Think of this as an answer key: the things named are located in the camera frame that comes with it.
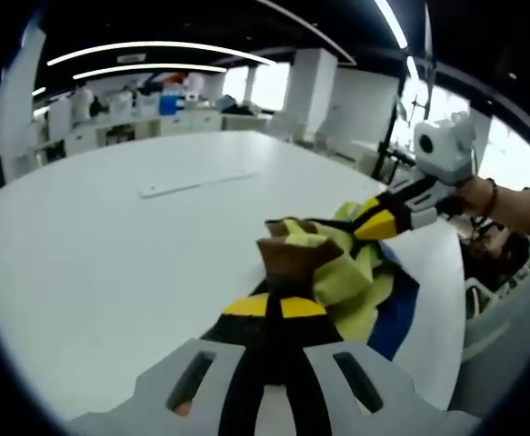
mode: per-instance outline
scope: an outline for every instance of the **wrist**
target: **wrist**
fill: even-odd
[[[493,182],[475,176],[461,188],[459,195],[466,201],[470,214],[481,216],[493,199],[493,190]]]

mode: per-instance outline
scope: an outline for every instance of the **yellow cloth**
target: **yellow cloth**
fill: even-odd
[[[344,203],[334,219],[345,221],[362,211],[360,203]],[[314,296],[319,304],[330,306],[327,312],[344,339],[367,342],[377,320],[377,306],[390,296],[394,283],[390,272],[374,276],[374,269],[382,263],[377,247],[368,244],[352,259],[352,235],[315,222],[317,233],[306,233],[292,219],[283,223],[289,232],[287,243],[316,247],[331,238],[343,250],[340,257],[315,270]]]

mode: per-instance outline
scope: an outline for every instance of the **ceiling light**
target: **ceiling light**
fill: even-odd
[[[111,68],[103,68],[102,70],[89,71],[87,73],[75,74],[73,78],[75,80],[83,79],[85,77],[91,77],[92,75],[100,75],[107,73],[116,73],[119,71],[130,71],[130,70],[202,70],[202,71],[214,71],[216,73],[225,73],[226,68],[220,66],[210,65],[192,65],[192,64],[138,64],[138,65],[123,65],[123,66],[112,66]]]
[[[270,59],[265,59],[261,56],[256,56],[254,54],[239,52],[238,50],[232,50],[230,48],[217,47],[215,45],[206,45],[206,44],[196,44],[196,43],[178,43],[176,41],[140,41],[133,43],[118,43],[118,44],[108,44],[108,45],[99,45],[97,47],[86,48],[84,50],[79,50],[78,52],[72,52],[65,54],[64,56],[59,56],[55,59],[51,59],[46,64],[49,66],[60,64],[63,61],[73,59],[74,57],[90,55],[91,53],[104,52],[107,50],[115,50],[118,48],[134,48],[134,47],[173,47],[173,48],[194,48],[197,50],[207,50],[209,52],[218,52],[224,53],[227,55],[233,55],[238,57],[243,57],[245,59],[250,59],[252,61],[260,62],[261,64],[274,65],[275,61]]]
[[[420,80],[420,76],[418,75],[418,69],[416,68],[416,63],[412,56],[408,56],[406,58],[406,66],[408,67],[408,73],[410,73],[410,77],[412,77],[412,80]]]
[[[394,38],[397,41],[398,46],[400,48],[407,48],[408,42],[406,41],[404,32],[402,32],[402,27],[400,27],[400,23],[398,23],[398,20],[396,19],[394,11],[392,10],[392,7],[390,7],[390,4],[388,4],[386,0],[374,1],[377,7],[380,8],[380,12],[382,13],[388,25],[390,26],[390,30],[394,34]]]
[[[68,97],[68,96],[69,96],[70,94],[72,94],[72,93],[73,93],[73,91],[67,91],[67,92],[62,93],[62,94],[57,94],[57,95],[55,95],[54,97],[50,97],[49,100],[50,100],[51,102],[55,102],[56,100],[59,100],[59,99],[61,99],[61,98],[63,98],[63,97]]]
[[[337,50],[339,53],[341,53],[350,63],[351,65],[356,65],[355,59],[346,51],[344,50],[340,45],[338,45],[333,39],[331,39],[329,36],[321,32],[319,29],[317,29],[314,25],[311,25],[307,23],[303,18],[301,18],[298,15],[293,14],[291,11],[288,11],[284,9],[282,6],[277,5],[276,3],[271,2],[270,0],[256,0],[258,3],[262,5],[266,5],[272,9],[275,9],[276,11],[280,12],[281,14],[288,16],[292,20],[296,21],[303,27],[306,27],[311,32],[319,36],[321,39],[323,39],[326,43],[331,45],[335,50]]]
[[[35,89],[32,92],[32,96],[36,97],[37,95],[42,94],[44,91],[46,91],[46,88],[44,86],[42,88]]]
[[[45,106],[45,107],[41,107],[40,109],[36,109],[34,112],[32,112],[32,115],[34,115],[36,118],[37,116],[46,114],[48,111],[50,111],[50,106]]]

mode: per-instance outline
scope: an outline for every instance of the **person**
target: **person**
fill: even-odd
[[[530,235],[530,189],[513,191],[474,177],[457,193],[471,215],[489,216],[512,231]],[[530,362],[511,391],[483,420],[476,435],[528,431],[530,422]]]
[[[513,191],[475,176],[457,194],[468,214],[488,216],[512,232],[530,235],[530,189]]]
[[[529,259],[529,240],[498,223],[479,228],[460,243],[465,280],[474,277],[491,292],[498,291]]]
[[[77,85],[78,88],[71,96],[74,124],[83,123],[91,119],[89,109],[91,107],[91,103],[95,99],[93,96],[93,91],[86,87],[85,81],[79,81]]]
[[[103,111],[103,105],[101,104],[101,102],[99,102],[97,96],[95,96],[93,102],[91,103],[91,106],[89,107],[89,113],[91,115],[91,118],[95,118],[96,116],[98,116],[101,111]]]

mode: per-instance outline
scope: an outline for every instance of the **white table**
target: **white table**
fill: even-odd
[[[150,184],[256,177],[142,199]],[[62,419],[107,411],[138,374],[251,292],[264,221],[329,216],[382,185],[262,134],[183,134],[79,154],[0,191],[0,336],[23,380]],[[455,230],[393,240],[422,284],[395,362],[446,408],[461,361],[463,270]]]

